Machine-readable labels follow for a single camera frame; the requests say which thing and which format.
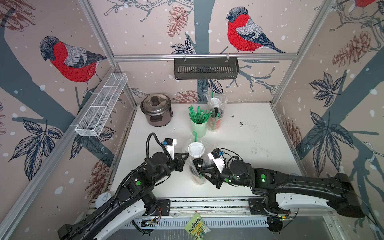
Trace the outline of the clear plastic carrier bag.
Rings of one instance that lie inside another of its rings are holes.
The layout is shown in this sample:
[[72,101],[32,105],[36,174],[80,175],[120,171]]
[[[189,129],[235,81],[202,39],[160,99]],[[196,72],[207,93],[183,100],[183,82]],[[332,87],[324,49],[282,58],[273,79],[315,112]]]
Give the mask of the clear plastic carrier bag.
[[224,117],[224,110],[225,110],[225,108],[226,108],[226,106],[227,106],[227,103],[228,103],[228,98],[227,98],[227,96],[226,95],[224,95],[224,94],[217,94],[217,93],[214,93],[214,92],[206,92],[205,94],[204,94],[204,96],[206,97],[206,99],[207,99],[207,104],[208,104],[208,107],[209,107],[209,110],[210,111],[212,111],[213,113],[215,113],[215,115],[217,115],[217,117],[219,116],[218,115],[218,112],[219,112],[219,109],[212,109],[211,108],[211,106],[210,106],[210,104],[209,104],[209,100],[211,99],[211,98],[214,98],[214,97],[219,97],[219,98],[223,98],[223,100],[225,101],[225,105],[223,106],[223,107],[221,107],[220,109],[222,109],[223,110],[223,117]]

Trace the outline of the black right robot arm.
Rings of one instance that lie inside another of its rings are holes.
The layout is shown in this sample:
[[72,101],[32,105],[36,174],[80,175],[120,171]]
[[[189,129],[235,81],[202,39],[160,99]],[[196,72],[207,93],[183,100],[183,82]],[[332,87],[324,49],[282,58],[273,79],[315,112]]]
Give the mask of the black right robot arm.
[[286,213],[279,207],[277,194],[289,193],[325,199],[327,205],[344,217],[362,218],[363,210],[358,196],[346,174],[338,173],[331,178],[309,178],[284,174],[274,170],[254,168],[236,159],[220,171],[215,164],[203,166],[201,159],[193,160],[197,172],[217,189],[223,183],[251,189],[254,195],[264,199],[255,211],[266,216]]

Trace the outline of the green straw holder cup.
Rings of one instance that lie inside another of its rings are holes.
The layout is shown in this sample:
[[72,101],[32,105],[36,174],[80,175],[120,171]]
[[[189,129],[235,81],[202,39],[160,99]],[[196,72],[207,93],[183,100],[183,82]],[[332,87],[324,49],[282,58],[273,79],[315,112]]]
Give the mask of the green straw holder cup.
[[196,133],[197,138],[202,138],[207,133],[207,121],[203,123],[195,123],[191,120],[191,132],[192,135]]

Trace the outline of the silver rice cooker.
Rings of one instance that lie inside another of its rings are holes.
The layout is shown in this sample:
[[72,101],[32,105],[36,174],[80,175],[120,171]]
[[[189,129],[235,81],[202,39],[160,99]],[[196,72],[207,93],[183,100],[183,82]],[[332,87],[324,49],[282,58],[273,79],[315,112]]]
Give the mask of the silver rice cooker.
[[172,101],[164,94],[151,94],[142,100],[141,111],[151,126],[164,127],[173,117]]

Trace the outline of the white lid cup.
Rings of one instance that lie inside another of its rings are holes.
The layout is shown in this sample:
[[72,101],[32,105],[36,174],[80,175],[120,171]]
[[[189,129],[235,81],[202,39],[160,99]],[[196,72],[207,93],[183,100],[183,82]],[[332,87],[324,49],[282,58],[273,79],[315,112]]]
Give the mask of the white lid cup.
[[223,100],[223,98],[214,97],[209,100],[209,104],[212,109],[220,109],[225,105],[225,101]]
[[205,147],[201,142],[192,142],[188,146],[188,153],[191,158],[201,158],[205,153]]

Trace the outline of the black lid red cup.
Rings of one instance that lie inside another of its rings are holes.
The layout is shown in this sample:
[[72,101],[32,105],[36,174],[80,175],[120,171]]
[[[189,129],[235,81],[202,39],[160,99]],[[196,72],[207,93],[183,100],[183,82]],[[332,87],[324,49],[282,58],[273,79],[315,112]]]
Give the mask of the black lid red cup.
[[223,117],[223,110],[219,109],[218,117],[215,113],[212,113],[209,120],[207,121],[207,129],[211,132],[217,132],[221,126],[221,121]]
[[196,163],[201,163],[203,164],[203,166],[207,166],[208,160],[204,158],[197,158],[197,159],[188,158],[189,171],[191,174],[192,181],[196,185],[203,185],[206,182],[206,179],[203,176],[198,175],[198,172],[196,169]]

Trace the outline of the green straws bundle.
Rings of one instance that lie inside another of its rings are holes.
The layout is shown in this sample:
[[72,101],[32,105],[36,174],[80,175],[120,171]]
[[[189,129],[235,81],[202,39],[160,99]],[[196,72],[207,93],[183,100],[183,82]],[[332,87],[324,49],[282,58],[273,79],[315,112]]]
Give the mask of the green straws bundle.
[[193,106],[189,107],[189,111],[190,111],[189,113],[190,119],[195,124],[206,123],[213,113],[212,111],[209,111],[209,110],[204,111],[200,107],[198,107],[197,110],[195,111]]

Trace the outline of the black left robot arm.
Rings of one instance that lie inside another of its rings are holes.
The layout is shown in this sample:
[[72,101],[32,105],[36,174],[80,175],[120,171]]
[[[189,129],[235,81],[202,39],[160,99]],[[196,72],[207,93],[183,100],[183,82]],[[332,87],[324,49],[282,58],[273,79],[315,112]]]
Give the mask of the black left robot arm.
[[106,240],[128,222],[151,215],[158,208],[153,190],[165,182],[173,171],[182,172],[189,153],[170,153],[172,139],[159,141],[155,133],[146,140],[145,161],[130,171],[115,194],[91,215],[74,225],[58,230],[61,240]]

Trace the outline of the spare clear plastic bag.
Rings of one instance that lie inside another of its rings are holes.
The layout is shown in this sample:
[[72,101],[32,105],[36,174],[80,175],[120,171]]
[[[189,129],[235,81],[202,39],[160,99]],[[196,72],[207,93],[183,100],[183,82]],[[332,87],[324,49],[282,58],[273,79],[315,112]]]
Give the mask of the spare clear plastic bag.
[[194,184],[203,185],[207,180],[199,174],[198,168],[205,167],[209,162],[205,145],[202,141],[189,140],[184,150],[189,154],[186,160],[187,172]]

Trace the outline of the green snack packet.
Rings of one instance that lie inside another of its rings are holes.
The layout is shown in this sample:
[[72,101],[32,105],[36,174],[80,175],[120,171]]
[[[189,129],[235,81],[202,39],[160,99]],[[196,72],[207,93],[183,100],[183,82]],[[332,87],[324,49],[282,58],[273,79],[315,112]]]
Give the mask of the green snack packet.
[[187,222],[184,229],[194,240],[203,240],[204,236],[211,232],[198,212]]

